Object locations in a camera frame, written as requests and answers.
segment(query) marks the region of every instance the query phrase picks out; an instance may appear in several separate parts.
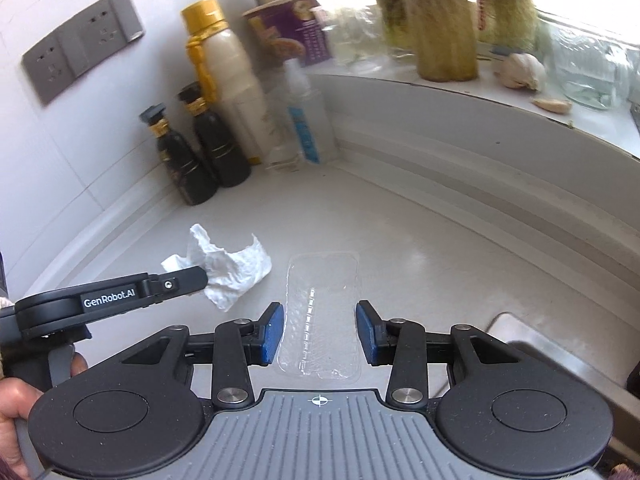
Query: screw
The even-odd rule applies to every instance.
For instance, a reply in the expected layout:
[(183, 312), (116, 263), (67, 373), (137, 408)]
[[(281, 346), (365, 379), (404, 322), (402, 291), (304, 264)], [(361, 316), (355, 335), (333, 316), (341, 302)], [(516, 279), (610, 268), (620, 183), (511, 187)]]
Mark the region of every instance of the screw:
[(391, 397), (400, 404), (415, 404), (422, 400), (422, 392), (415, 388), (398, 388), (393, 391)]
[(239, 404), (244, 402), (249, 394), (242, 388), (223, 388), (218, 392), (218, 400), (225, 404)]

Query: white tiled wall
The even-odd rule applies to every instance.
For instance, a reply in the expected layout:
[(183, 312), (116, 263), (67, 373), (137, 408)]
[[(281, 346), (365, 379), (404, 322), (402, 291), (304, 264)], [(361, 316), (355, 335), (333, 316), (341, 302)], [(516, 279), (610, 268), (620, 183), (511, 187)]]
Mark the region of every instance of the white tiled wall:
[[(190, 120), (175, 95), (194, 80), (180, 10), (197, 0), (133, 0), (146, 34), (43, 107), (22, 54), (96, 0), (0, 0), (0, 251), (12, 298), (157, 164), (138, 114), (165, 102), (176, 129)], [(254, 0), (219, 0), (255, 54), (242, 12)]]

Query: white paper towel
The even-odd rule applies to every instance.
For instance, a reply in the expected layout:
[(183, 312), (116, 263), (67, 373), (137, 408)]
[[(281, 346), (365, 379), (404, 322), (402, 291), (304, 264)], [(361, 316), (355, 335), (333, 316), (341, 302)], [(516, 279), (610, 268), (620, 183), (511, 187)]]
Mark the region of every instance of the white paper towel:
[(187, 255), (169, 256), (162, 267), (166, 272), (202, 267), (209, 277), (204, 293), (223, 312), (271, 271), (271, 258), (253, 234), (253, 244), (237, 253), (227, 253), (211, 243), (200, 224), (191, 226), (190, 233)]

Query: yellow handle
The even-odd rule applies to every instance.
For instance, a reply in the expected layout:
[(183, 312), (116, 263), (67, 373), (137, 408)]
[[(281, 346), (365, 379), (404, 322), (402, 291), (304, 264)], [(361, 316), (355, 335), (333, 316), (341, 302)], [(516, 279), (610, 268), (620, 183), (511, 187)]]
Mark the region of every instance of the yellow handle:
[(196, 69), (202, 97), (209, 103), (215, 103), (218, 100), (218, 89), (215, 80), (207, 69), (204, 49), (199, 40), (192, 40), (187, 43), (187, 54)]

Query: outlet panel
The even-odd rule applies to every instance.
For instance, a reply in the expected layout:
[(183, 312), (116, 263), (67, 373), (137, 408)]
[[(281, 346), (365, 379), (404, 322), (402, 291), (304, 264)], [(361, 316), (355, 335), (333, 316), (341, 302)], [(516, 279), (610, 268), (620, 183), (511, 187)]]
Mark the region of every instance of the outlet panel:
[(30, 48), (22, 64), (46, 105), (76, 78), (143, 34), (131, 0), (99, 0)]

